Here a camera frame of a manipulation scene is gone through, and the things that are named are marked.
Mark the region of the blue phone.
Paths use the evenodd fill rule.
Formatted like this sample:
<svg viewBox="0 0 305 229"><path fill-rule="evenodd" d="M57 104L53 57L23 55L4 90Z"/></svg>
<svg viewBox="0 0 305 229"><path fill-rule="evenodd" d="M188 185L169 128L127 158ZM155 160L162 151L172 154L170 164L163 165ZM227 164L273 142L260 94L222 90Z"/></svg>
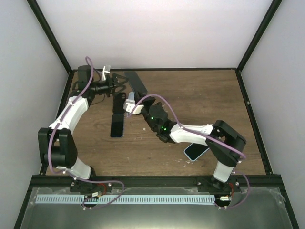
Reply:
<svg viewBox="0 0 305 229"><path fill-rule="evenodd" d="M110 137L123 137L124 114L113 114L111 122Z"/></svg>

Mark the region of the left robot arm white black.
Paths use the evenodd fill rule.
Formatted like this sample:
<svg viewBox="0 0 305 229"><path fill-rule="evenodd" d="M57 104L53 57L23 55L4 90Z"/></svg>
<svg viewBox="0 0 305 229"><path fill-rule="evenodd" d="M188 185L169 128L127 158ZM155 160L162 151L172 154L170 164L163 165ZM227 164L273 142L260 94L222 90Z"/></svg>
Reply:
<svg viewBox="0 0 305 229"><path fill-rule="evenodd" d="M68 173L81 180L81 188L91 193L97 188L94 169L78 158L73 132L95 96L115 96L126 88L128 78L111 73L108 66L99 72L89 65L80 66L70 97L56 120L38 131L40 160L54 173Z"/></svg>

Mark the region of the black phone case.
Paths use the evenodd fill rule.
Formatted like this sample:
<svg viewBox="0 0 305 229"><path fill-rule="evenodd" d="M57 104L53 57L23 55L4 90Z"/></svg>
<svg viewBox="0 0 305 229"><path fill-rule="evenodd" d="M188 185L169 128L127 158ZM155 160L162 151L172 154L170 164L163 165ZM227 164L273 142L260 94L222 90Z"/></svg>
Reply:
<svg viewBox="0 0 305 229"><path fill-rule="evenodd" d="M118 93L114 96L113 107L112 107L113 114L124 114L125 113L125 109L124 109L125 100L126 100L125 92Z"/></svg>

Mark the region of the dark green phone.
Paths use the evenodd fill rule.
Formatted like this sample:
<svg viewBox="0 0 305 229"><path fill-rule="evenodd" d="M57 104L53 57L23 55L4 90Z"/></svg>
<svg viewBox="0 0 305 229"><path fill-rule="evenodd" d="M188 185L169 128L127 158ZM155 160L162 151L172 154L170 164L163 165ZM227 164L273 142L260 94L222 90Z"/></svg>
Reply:
<svg viewBox="0 0 305 229"><path fill-rule="evenodd" d="M126 71L124 75L128 78L128 83L134 92L135 103L147 95L148 91L135 71Z"/></svg>

